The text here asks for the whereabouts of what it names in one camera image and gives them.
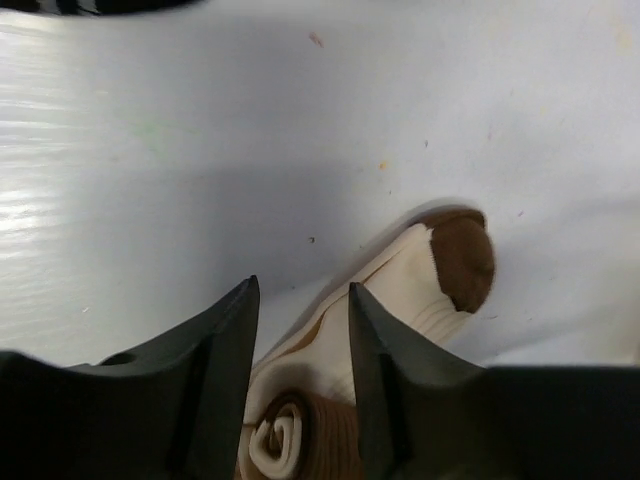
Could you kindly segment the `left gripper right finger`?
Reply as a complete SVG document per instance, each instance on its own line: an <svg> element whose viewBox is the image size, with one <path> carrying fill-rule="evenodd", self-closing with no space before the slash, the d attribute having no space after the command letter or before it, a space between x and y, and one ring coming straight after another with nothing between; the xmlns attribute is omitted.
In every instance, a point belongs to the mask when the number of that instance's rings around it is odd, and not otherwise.
<svg viewBox="0 0 640 480"><path fill-rule="evenodd" d="M348 295L359 453L369 479L635 479L635 367L469 363Z"/></svg>

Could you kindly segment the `cream and brown sock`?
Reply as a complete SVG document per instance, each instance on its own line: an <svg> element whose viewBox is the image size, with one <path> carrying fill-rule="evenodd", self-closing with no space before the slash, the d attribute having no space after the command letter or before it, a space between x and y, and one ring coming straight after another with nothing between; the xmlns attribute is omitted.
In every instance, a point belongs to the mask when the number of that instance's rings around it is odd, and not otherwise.
<svg viewBox="0 0 640 480"><path fill-rule="evenodd" d="M404 230L252 371L243 479L467 479L508 474L481 370L446 350L486 301L495 256L483 213Z"/></svg>

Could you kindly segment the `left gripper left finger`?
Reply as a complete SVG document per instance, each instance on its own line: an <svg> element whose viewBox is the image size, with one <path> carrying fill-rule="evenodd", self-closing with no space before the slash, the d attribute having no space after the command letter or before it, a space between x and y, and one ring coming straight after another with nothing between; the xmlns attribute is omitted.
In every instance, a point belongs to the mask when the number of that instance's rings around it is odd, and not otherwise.
<svg viewBox="0 0 640 480"><path fill-rule="evenodd" d="M230 479L259 316L243 280L195 317L102 362L1 354L5 479Z"/></svg>

